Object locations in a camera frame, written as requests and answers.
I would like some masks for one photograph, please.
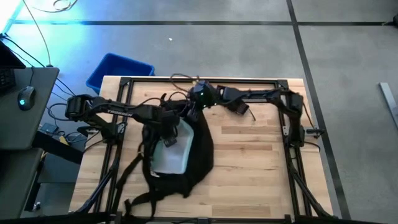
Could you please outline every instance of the black strap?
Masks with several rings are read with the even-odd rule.
[[[159,190],[150,190],[147,193],[144,193],[138,197],[136,197],[131,203],[130,201],[127,199],[124,201],[124,206],[126,208],[126,214],[124,215],[124,220],[128,221],[128,222],[134,222],[134,223],[147,223],[149,221],[152,221],[154,219],[154,215],[156,212],[156,205],[157,202],[160,200],[163,200],[166,196],[168,195],[172,195],[173,193],[169,192],[161,192]],[[140,205],[143,203],[147,203],[150,202],[151,207],[152,207],[152,211],[150,214],[149,218],[138,218],[135,217],[134,215],[131,215],[131,209],[136,206],[136,205]]]
[[[126,183],[127,178],[129,177],[131,172],[136,168],[138,163],[142,160],[142,156],[141,156],[141,153],[140,153],[141,147],[142,147],[142,143],[138,147],[138,151],[139,151],[138,155],[136,156],[135,159],[133,159],[133,161],[131,161],[131,163],[123,171],[122,176],[120,177],[120,179],[116,183],[116,195],[115,195],[114,201],[113,201],[112,212],[117,212],[118,207],[119,207],[120,198],[122,196],[124,184]]]

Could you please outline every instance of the concrete floor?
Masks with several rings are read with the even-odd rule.
[[[395,0],[292,2],[299,22],[385,22],[398,13]],[[108,26],[40,25],[52,65],[60,68],[59,78],[75,93],[94,94],[85,86],[85,80],[108,52],[152,64],[156,75],[180,72],[218,77],[308,77],[291,25],[117,25],[119,21],[290,21],[286,1],[84,0],[67,12],[33,13],[38,21],[113,21]],[[17,20],[31,20],[26,9]],[[341,23],[299,26],[299,31],[351,218],[395,223],[398,130],[377,84],[388,82],[398,100],[398,29]],[[8,34],[41,62],[48,63],[35,26],[14,24]],[[67,98],[56,87],[54,92]],[[61,102],[52,96],[49,105]],[[54,113],[60,116],[63,108]],[[53,120],[45,114],[42,122]],[[58,125],[71,132],[81,124]],[[339,215],[326,155],[322,157],[333,209]],[[63,206],[67,212],[68,205]]]

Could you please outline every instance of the wooden table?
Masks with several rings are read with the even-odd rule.
[[[303,80],[287,80],[292,91],[304,96],[304,102],[309,108]],[[119,81],[120,77],[105,77],[100,95],[115,100]],[[192,86],[189,83],[178,85],[185,89]],[[252,90],[273,88],[264,84],[228,84],[228,86]],[[170,83],[135,82],[131,104],[136,105],[147,98],[160,97],[163,93],[169,95],[174,91],[177,89]],[[182,97],[177,94],[173,99]],[[250,104],[250,109],[256,121],[253,121],[250,113],[239,117],[221,106],[204,110],[215,145],[215,166],[192,190],[188,198],[171,195],[160,201],[156,217],[283,218],[285,214],[293,214],[277,108],[270,104],[253,103]],[[112,115],[101,116],[111,121]],[[302,124],[310,126],[304,114]],[[141,141],[141,129],[142,124],[128,119],[119,175],[136,156]],[[87,143],[87,146],[99,140],[100,137],[96,136]],[[307,137],[306,141],[315,142],[313,137]],[[84,155],[70,210],[81,207],[97,186],[105,147],[105,144],[99,144]],[[302,147],[301,152],[308,188],[323,208],[332,213],[318,148],[306,145]],[[108,189],[104,191],[102,210],[107,192]],[[124,186],[119,209],[124,210],[125,199],[133,199],[145,192],[147,184],[139,164]],[[297,195],[300,212],[304,214],[302,194],[299,190]],[[149,216],[149,203],[134,207],[132,213]]]

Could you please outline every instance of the black backpack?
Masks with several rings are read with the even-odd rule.
[[[121,178],[116,184],[116,196],[114,205],[118,206],[123,185],[126,183],[129,174],[134,170],[137,164],[142,160],[142,173],[148,184],[149,191],[138,197],[132,202],[128,199],[124,202],[126,207],[125,221],[134,221],[135,223],[146,223],[153,219],[156,211],[156,203],[163,200],[166,196],[175,193],[182,194],[184,198],[190,195],[192,188],[202,181],[207,173],[213,168],[214,164],[214,146],[210,130],[202,111],[197,113],[197,120],[192,121],[187,118],[187,100],[167,101],[161,106],[171,107],[180,113],[182,119],[193,129],[194,137],[188,156],[187,168],[183,174],[160,174],[158,177],[151,175],[150,162],[157,142],[160,139],[153,129],[148,126],[142,128],[142,142],[138,148],[137,157],[124,170]],[[131,208],[142,203],[151,203],[152,213],[150,218],[143,219],[131,215]]]

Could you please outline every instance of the white cable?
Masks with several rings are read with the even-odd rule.
[[[51,65],[51,58],[50,58],[49,47],[47,46],[47,43],[46,43],[46,41],[45,41],[45,39],[44,39],[44,36],[43,36],[43,33],[42,33],[42,31],[40,30],[39,25],[37,25],[37,22],[36,22],[36,20],[35,20],[35,17],[34,17],[33,14],[31,13],[29,7],[27,7],[27,4],[26,4],[25,0],[23,0],[23,2],[24,2],[24,4],[25,4],[27,10],[29,11],[30,16],[32,16],[32,19],[33,19],[33,21],[35,22],[35,24],[36,24],[36,26],[37,26],[37,29],[38,29],[39,32],[40,32],[40,35],[41,35],[42,38],[43,38],[44,45],[45,45],[45,48],[46,48],[46,50],[47,50],[47,55],[49,56],[49,65]]]
[[[65,7],[62,7],[62,8],[57,9],[57,7],[55,7],[55,5],[56,5],[58,2],[67,2],[68,5],[65,6]],[[42,11],[42,12],[52,12],[52,13],[54,13],[54,12],[63,12],[63,11],[66,11],[66,10],[71,9],[71,8],[76,4],[76,2],[77,2],[77,0],[75,0],[73,3],[70,2],[70,0],[56,0],[56,1],[54,1],[53,4],[52,4],[52,6],[53,6],[54,9],[55,9],[54,11],[47,11],[47,10],[43,10],[43,9],[36,8],[36,7],[34,7],[34,6],[33,6],[32,8],[34,8],[34,9],[36,9],[36,10],[39,10],[39,11]]]

